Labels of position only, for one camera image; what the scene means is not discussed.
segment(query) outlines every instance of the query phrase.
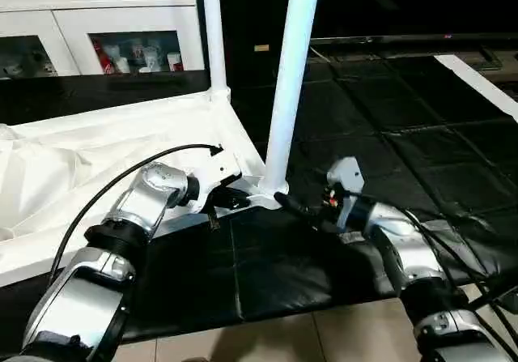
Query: black mat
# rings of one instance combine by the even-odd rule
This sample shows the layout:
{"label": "black mat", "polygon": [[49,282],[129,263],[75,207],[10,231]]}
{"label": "black mat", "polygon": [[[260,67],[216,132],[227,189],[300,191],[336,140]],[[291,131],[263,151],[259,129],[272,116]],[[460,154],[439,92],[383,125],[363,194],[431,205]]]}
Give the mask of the black mat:
{"label": "black mat", "polygon": [[[96,77],[70,80],[74,91],[82,85],[84,101],[88,84],[98,91],[96,83],[108,83]],[[107,105],[132,102],[132,84],[125,85],[129,90],[120,100],[108,89]],[[146,88],[138,90],[138,98],[146,99]],[[175,91],[167,85],[150,92],[148,99]],[[273,93],[274,86],[266,85],[237,88],[232,95],[263,155]],[[64,105],[74,105],[74,92],[61,96]],[[518,125],[433,58],[308,68],[288,168],[292,193],[318,203],[316,172],[346,155],[357,157],[366,193],[406,207],[487,220],[494,231],[464,222],[445,238],[461,255],[473,248],[476,265],[488,276],[518,268]],[[342,245],[337,237],[314,232],[283,211],[252,209],[222,220],[218,232],[201,225],[160,237],[152,242],[148,259],[125,341],[393,294],[371,246]],[[455,266],[453,270],[465,279]],[[4,353],[19,347],[24,320],[44,282],[42,276],[0,290],[2,320],[10,328],[0,339]]]}

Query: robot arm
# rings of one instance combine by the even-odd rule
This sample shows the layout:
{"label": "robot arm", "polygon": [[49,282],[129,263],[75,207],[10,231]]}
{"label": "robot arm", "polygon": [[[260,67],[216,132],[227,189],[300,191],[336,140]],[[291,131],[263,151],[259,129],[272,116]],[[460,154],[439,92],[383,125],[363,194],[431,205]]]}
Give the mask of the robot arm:
{"label": "robot arm", "polygon": [[228,151],[189,176],[157,162],[142,168],[102,223],[87,230],[87,247],[43,295],[27,324],[22,354],[11,362],[110,361],[146,247],[165,211],[183,206],[197,213],[214,188],[239,175]]}
{"label": "robot arm", "polygon": [[346,194],[345,190],[360,192],[363,187],[356,160],[338,161],[327,179],[327,214],[335,215],[339,228],[362,231],[366,241],[380,251],[385,272],[414,325],[422,360],[509,361],[466,308],[463,291],[448,284],[435,253],[415,224],[396,208]]}

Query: white cloth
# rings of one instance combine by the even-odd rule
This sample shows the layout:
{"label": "white cloth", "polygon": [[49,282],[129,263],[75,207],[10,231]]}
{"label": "white cloth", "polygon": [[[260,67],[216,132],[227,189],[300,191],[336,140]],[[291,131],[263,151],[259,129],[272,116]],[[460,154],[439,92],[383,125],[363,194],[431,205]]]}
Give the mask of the white cloth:
{"label": "white cloth", "polygon": [[[201,92],[12,127],[0,125],[0,285],[48,269],[62,234],[92,195],[150,155],[188,143],[222,144],[232,150],[234,144],[248,140],[251,149],[233,151],[262,164],[248,137],[240,138],[245,133],[239,120],[229,119],[228,111],[221,108],[217,110],[210,101],[209,92]],[[233,136],[236,141],[229,145]],[[208,158],[208,150],[194,149],[160,160],[188,172]],[[73,235],[69,252],[86,243],[85,228],[100,222],[132,179],[127,177],[93,206]],[[42,261],[47,267],[31,267]],[[19,272],[27,266],[31,270]]]}

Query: white pole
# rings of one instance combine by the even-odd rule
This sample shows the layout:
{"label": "white pole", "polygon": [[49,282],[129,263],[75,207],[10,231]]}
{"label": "white pole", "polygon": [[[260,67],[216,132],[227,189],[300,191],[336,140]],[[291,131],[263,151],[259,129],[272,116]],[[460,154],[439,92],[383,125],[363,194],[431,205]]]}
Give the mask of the white pole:
{"label": "white pole", "polygon": [[289,0],[275,89],[274,111],[266,155],[266,173],[259,183],[268,194],[286,193],[286,170],[300,88],[306,66],[316,0]]}
{"label": "white pole", "polygon": [[213,91],[227,90],[219,0],[203,0],[203,3],[209,47],[210,85]]}

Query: floor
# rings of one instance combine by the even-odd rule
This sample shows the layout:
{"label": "floor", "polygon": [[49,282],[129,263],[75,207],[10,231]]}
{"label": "floor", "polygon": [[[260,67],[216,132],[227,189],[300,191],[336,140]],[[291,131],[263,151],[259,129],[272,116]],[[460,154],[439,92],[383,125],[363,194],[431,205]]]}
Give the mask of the floor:
{"label": "floor", "polygon": [[[470,299],[476,288],[465,287]],[[480,314],[505,337],[489,309]],[[518,328],[518,316],[508,314]],[[417,362],[399,300],[384,300],[125,345],[116,362]]]}

